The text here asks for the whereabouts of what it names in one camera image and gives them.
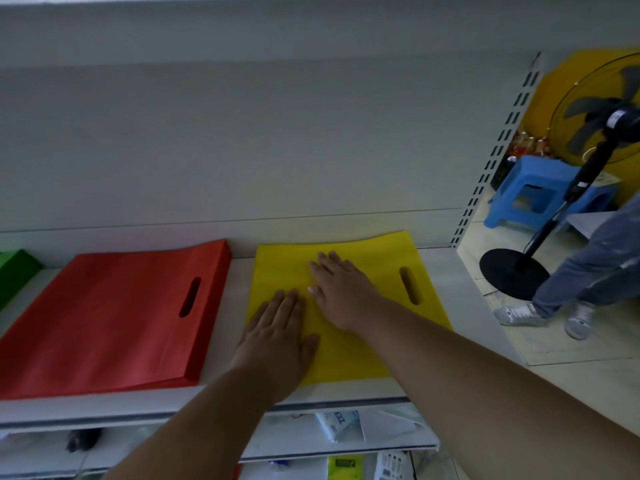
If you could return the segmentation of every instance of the floor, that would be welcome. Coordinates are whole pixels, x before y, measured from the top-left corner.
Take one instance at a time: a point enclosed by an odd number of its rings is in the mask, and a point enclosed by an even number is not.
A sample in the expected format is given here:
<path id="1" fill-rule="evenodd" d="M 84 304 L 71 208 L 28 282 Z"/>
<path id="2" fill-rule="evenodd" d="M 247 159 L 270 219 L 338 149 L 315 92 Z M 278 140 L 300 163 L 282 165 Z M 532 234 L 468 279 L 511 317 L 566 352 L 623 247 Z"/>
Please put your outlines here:
<path id="1" fill-rule="evenodd" d="M 458 254 L 489 307 L 496 309 L 524 302 L 496 291 L 480 273 L 479 260 L 494 248 L 522 250 L 532 231 L 509 224 L 485 227 L 483 220 L 492 195 L 491 191 L 485 192 Z M 553 271 L 586 242 L 572 231 L 551 235 L 536 259 Z M 530 370 L 640 436 L 640 299 L 598 309 L 594 334 L 587 340 L 571 339 L 564 332 L 563 320 L 561 313 L 548 328 L 507 327 L 506 332 Z M 424 458 L 417 470 L 419 480 L 468 480 L 446 452 L 433 459 Z"/>

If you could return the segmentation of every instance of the person's left hand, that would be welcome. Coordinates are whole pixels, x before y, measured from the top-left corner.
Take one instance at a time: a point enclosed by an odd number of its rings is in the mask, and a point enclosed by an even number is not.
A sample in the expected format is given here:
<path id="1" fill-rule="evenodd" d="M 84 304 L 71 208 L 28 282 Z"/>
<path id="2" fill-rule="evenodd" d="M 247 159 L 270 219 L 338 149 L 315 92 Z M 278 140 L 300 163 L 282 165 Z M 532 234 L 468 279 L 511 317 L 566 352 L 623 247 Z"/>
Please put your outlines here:
<path id="1" fill-rule="evenodd" d="M 300 338 L 304 311 L 305 300 L 297 290 L 286 297 L 283 290 L 276 291 L 247 323 L 231 361 L 232 369 L 258 370 L 266 377 L 272 404 L 298 387 L 316 354 L 320 337 Z"/>

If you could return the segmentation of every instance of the yellow package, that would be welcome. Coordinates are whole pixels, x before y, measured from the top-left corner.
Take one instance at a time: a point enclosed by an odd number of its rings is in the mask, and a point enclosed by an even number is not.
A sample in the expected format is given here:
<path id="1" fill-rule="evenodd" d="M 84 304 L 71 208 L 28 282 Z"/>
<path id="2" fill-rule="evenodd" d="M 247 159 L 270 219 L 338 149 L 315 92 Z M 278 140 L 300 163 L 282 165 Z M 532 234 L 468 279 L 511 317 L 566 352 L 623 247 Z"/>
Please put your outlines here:
<path id="1" fill-rule="evenodd" d="M 361 339 L 325 320 L 307 291 L 314 284 L 309 261 L 315 260 L 319 251 L 331 250 L 342 259 L 350 259 L 383 296 L 451 329 L 418 250 L 406 231 L 364 241 L 258 246 L 247 320 L 277 289 L 297 288 L 307 298 L 303 334 L 318 333 L 320 346 L 302 385 L 389 377 L 387 368 Z"/>
<path id="2" fill-rule="evenodd" d="M 326 480 L 362 480 L 362 455 L 328 456 Z"/>

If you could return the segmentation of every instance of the white label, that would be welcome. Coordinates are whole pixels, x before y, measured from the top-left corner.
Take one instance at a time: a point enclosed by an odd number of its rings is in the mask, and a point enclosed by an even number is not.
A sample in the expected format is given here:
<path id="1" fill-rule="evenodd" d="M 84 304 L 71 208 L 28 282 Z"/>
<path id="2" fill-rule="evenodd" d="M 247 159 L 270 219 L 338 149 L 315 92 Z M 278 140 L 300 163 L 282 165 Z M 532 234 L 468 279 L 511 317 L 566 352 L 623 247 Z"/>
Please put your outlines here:
<path id="1" fill-rule="evenodd" d="M 622 115 L 626 113 L 626 111 L 619 109 L 617 111 L 614 111 L 613 114 L 609 117 L 609 119 L 607 120 L 607 127 L 608 128 L 615 128 L 616 123 L 618 122 L 618 120 L 620 118 L 622 118 Z"/>

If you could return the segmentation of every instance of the stool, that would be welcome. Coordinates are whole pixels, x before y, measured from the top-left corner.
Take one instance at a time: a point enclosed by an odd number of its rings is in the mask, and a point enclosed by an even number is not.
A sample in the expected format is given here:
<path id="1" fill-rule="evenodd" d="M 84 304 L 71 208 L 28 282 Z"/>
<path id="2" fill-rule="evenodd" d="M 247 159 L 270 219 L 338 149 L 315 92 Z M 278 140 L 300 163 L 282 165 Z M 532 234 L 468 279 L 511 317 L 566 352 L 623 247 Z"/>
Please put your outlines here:
<path id="1" fill-rule="evenodd" d="M 484 225 L 494 228 L 500 220 L 508 220 L 540 229 L 562 206 L 564 192 L 578 169 L 558 160 L 523 156 L 495 193 Z M 563 219 L 578 212 L 598 212 L 607 206 L 618 191 L 619 179 L 603 172 L 598 180 L 600 186 L 595 182 L 588 188 L 564 212 Z M 516 207 L 516 201 L 524 202 Z"/>

